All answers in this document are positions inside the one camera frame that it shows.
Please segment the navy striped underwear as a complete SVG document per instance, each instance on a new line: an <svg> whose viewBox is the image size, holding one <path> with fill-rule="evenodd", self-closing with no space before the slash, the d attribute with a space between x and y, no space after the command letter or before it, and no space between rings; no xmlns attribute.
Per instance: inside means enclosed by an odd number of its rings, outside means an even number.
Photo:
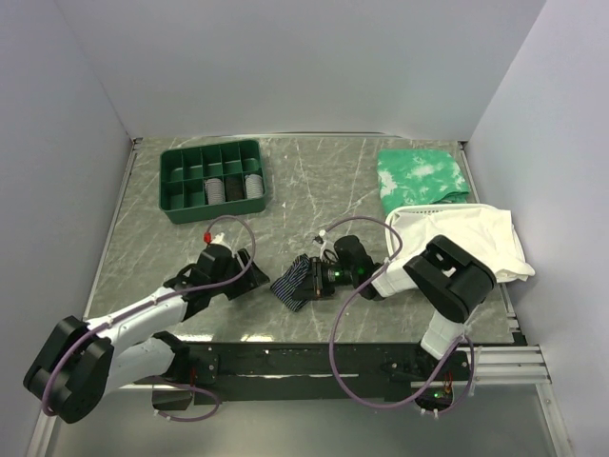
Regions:
<svg viewBox="0 0 609 457"><path fill-rule="evenodd" d="M293 294L305 280L309 267L309 259L306 254L297 256L286 272L270 286L273 295L290 311L298 312L303 308L294 300Z"/></svg>

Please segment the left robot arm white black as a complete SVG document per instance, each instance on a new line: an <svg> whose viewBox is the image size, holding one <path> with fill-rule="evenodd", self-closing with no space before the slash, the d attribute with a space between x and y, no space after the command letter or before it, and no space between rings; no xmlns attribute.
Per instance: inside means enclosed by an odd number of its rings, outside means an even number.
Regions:
<svg viewBox="0 0 609 457"><path fill-rule="evenodd" d="M268 282L246 249L212 243L148 297L89 321L61 320L26 372L24 388L47 415L68 424L136 381L158 377L183 388L202 376L206 363L168 328L205 310L218 295L233 300Z"/></svg>

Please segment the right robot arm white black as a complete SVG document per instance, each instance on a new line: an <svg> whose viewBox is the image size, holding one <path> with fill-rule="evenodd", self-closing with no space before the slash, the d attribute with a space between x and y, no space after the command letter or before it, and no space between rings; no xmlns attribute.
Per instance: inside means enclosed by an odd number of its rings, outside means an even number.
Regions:
<svg viewBox="0 0 609 457"><path fill-rule="evenodd" d="M438 379L450 367L446 353L464 334L465 324L497 284L494 273L481 261L444 235L433 237L423 251L408 260L394 259L384 268L367 254L355 235L339 238L334 251L312 257L290 276L294 288L287 294L290 305L323 300L336 288L360 287L366 300L380 301L408 289L418 289L434 308L421 339L417 369L427 379Z"/></svg>

